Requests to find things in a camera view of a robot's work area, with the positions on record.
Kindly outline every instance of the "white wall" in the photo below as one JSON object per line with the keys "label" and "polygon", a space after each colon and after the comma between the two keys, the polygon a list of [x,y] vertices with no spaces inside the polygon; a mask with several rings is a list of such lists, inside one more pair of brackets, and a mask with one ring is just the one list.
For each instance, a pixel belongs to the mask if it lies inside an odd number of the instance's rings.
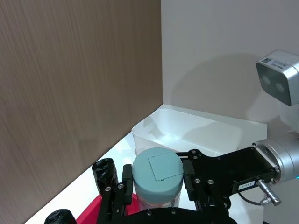
{"label": "white wall", "polygon": [[[164,103],[268,123],[269,136],[287,131],[255,61],[275,49],[299,52],[298,8],[298,0],[162,0]],[[299,218],[284,191],[299,181],[283,187],[276,189],[285,202],[266,208],[271,224]]]}

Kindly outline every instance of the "cable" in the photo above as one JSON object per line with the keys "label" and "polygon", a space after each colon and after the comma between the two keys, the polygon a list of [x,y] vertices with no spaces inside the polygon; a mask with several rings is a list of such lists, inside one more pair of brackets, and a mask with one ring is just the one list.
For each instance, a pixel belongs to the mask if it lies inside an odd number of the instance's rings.
{"label": "cable", "polygon": [[246,201],[247,203],[253,204],[253,205],[257,205],[257,206],[262,206],[261,203],[259,202],[253,202],[251,200],[248,200],[247,198],[245,198],[240,192],[238,192],[238,194],[240,195],[240,197]]}

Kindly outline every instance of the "white plastic bin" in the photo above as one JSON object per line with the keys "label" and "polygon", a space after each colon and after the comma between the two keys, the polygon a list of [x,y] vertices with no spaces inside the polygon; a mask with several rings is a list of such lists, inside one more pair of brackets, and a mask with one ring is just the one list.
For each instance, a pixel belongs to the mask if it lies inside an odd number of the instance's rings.
{"label": "white plastic bin", "polygon": [[175,152],[199,149],[208,156],[237,150],[242,137],[238,127],[178,112],[158,109],[132,129],[136,155],[153,147]]}

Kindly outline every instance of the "wooden wall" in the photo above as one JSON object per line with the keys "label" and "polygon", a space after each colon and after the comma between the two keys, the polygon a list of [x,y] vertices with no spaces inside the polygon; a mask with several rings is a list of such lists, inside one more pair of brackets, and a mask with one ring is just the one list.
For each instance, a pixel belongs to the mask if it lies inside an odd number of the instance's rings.
{"label": "wooden wall", "polygon": [[0,0],[0,223],[159,107],[161,67],[159,0]]}

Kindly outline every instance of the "black cylindrical object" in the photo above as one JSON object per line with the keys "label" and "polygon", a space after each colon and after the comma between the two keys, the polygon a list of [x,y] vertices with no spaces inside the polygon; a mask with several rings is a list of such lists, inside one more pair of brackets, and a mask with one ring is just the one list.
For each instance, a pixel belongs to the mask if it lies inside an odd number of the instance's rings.
{"label": "black cylindrical object", "polygon": [[71,211],[59,209],[52,212],[45,220],[44,224],[77,224]]}
{"label": "black cylindrical object", "polygon": [[118,184],[117,172],[113,159],[106,158],[97,161],[93,164],[92,170],[100,194],[102,194],[107,185],[115,186]]}

